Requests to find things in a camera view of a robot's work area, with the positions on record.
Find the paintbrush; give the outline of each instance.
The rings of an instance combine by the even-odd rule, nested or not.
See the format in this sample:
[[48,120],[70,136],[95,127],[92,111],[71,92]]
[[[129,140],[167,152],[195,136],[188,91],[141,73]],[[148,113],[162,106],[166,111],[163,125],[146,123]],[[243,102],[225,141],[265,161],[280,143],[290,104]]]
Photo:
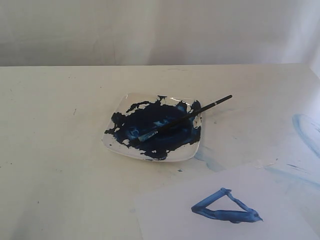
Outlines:
[[171,127],[173,127],[173,126],[175,126],[175,125],[177,125],[177,124],[179,124],[179,123],[181,123],[181,122],[183,122],[183,121],[185,121],[185,120],[187,120],[189,118],[197,116],[198,114],[200,114],[200,113],[202,113],[202,112],[204,112],[204,111],[206,111],[206,110],[208,110],[208,109],[210,109],[210,108],[212,108],[212,107],[214,107],[214,106],[216,106],[216,105],[218,105],[220,103],[223,103],[224,101],[226,101],[226,100],[228,100],[230,98],[232,98],[232,95],[229,95],[229,96],[226,96],[224,98],[221,98],[220,100],[215,101],[213,103],[210,103],[210,104],[208,104],[208,105],[206,105],[206,106],[204,106],[204,107],[202,107],[202,108],[200,108],[198,110],[195,110],[195,111],[193,111],[193,112],[191,112],[191,113],[189,113],[187,115],[184,115],[183,117],[180,117],[177,120],[169,122],[166,125],[160,126],[160,127],[156,128],[156,129],[154,129],[154,130],[152,130],[152,131],[150,131],[150,132],[148,132],[146,134],[143,134],[143,135],[131,140],[130,141],[130,145],[133,146],[133,147],[136,147],[139,144],[143,143],[144,141],[147,141],[148,139],[150,139],[154,135],[156,135],[158,133],[162,133],[164,131],[167,131],[169,128],[171,128]]

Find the paper sheet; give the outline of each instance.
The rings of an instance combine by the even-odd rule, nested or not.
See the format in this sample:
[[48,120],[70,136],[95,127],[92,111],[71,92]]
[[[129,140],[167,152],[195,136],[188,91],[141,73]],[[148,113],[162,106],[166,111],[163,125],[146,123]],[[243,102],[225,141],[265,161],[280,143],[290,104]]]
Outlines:
[[[221,188],[231,190],[231,198],[240,200],[249,213],[227,195],[207,206],[209,211],[192,212],[192,206],[212,194],[216,193],[213,198],[221,195]],[[144,240],[319,240],[269,173],[250,166],[140,195],[135,205]],[[219,210],[242,211],[244,217],[239,218],[249,216],[249,221],[256,211],[263,221],[256,218],[252,220],[255,222],[237,222],[235,216],[232,223],[220,219],[228,219],[233,213]]]

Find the table surface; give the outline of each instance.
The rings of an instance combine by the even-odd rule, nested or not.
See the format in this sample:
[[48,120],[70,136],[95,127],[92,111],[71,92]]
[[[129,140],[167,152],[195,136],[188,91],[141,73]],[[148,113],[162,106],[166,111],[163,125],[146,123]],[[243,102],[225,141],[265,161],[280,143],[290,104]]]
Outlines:
[[[265,168],[320,236],[320,80],[303,64],[0,67],[0,238],[140,240],[134,196],[238,165]],[[231,100],[192,159],[102,144],[130,92]]]

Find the paint palette plate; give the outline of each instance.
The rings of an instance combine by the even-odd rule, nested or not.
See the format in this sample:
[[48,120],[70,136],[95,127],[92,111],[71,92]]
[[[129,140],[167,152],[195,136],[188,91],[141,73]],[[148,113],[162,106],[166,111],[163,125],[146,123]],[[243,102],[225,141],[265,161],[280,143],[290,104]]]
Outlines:
[[199,147],[201,114],[136,147],[131,146],[130,140],[200,108],[200,103],[190,98],[129,93],[113,113],[102,141],[109,150],[136,159],[163,162],[190,159]]

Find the white backdrop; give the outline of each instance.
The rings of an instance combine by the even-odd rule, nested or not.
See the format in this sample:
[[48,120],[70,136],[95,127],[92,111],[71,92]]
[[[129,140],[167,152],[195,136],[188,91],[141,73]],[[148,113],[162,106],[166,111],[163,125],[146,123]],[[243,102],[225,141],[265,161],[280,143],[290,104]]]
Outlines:
[[304,62],[319,0],[0,0],[0,66]]

